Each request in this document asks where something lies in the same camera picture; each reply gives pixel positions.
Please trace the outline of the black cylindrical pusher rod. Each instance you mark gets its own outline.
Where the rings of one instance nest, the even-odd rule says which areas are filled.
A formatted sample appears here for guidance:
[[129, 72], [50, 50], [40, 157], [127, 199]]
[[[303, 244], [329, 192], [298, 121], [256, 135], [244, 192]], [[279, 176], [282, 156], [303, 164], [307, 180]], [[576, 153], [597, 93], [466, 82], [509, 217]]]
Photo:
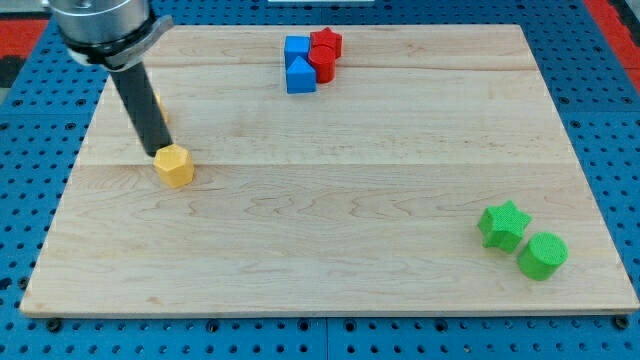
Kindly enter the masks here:
[[111, 78], [144, 152], [154, 157], [173, 141], [144, 64], [112, 72]]

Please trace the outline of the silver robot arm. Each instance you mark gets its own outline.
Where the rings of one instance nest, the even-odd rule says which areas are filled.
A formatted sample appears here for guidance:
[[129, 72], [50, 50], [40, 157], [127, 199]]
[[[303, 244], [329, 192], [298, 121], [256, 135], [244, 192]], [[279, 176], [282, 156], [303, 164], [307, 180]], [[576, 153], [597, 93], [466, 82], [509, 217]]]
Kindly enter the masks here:
[[144, 152], [173, 143], [143, 57], [173, 26], [149, 0], [49, 0], [70, 56], [109, 72]]

